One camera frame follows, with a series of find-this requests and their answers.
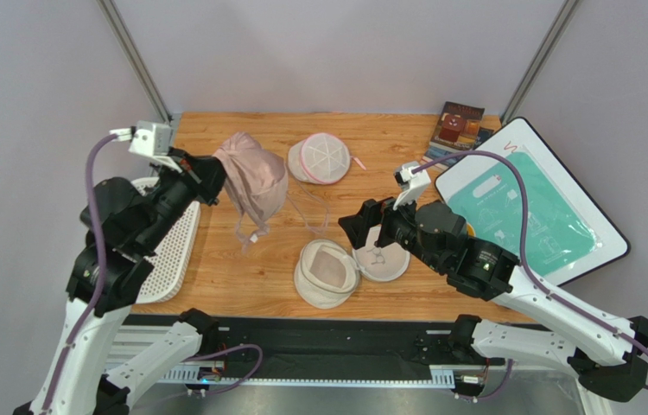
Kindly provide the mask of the beige mesh laundry bag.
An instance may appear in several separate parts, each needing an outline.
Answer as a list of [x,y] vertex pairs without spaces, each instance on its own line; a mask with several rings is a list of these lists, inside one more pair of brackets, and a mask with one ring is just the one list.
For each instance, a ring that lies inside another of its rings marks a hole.
[[365,245],[346,250],[330,239],[315,239],[301,250],[294,269],[298,295],[317,309],[342,305],[362,279],[389,283],[407,271],[410,254],[401,246],[377,247],[380,226],[370,229]]

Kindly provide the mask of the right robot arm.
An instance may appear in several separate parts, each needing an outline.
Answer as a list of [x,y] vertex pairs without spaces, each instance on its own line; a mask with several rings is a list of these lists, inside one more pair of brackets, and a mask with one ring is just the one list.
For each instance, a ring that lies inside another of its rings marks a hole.
[[460,315],[448,337],[459,357],[481,356],[545,366],[576,378],[591,393],[628,402],[646,387],[648,319],[612,316],[570,298],[541,278],[530,279],[518,258],[468,234],[466,220],[434,201],[397,207],[395,199],[367,200],[338,220],[352,247],[396,244],[468,297],[518,311],[543,325],[524,329]]

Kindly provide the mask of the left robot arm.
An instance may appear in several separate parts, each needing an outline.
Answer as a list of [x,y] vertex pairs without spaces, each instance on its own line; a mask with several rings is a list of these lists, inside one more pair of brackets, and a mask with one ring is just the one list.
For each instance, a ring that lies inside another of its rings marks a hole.
[[67,284],[66,319],[52,367],[20,414],[127,414],[167,372],[211,350],[219,324],[189,309],[142,352],[113,369],[105,364],[115,337],[136,303],[156,248],[193,202],[217,204],[226,180],[214,156],[169,152],[156,185],[142,193],[123,177],[91,183],[81,220],[85,249]]

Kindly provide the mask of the pink bra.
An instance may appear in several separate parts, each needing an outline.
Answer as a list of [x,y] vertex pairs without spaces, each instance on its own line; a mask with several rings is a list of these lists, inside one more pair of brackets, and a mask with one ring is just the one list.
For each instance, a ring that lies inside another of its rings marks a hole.
[[293,201],[288,194],[288,165],[243,131],[227,138],[213,156],[225,169],[224,190],[238,212],[235,236],[241,252],[247,253],[270,232],[268,220]]

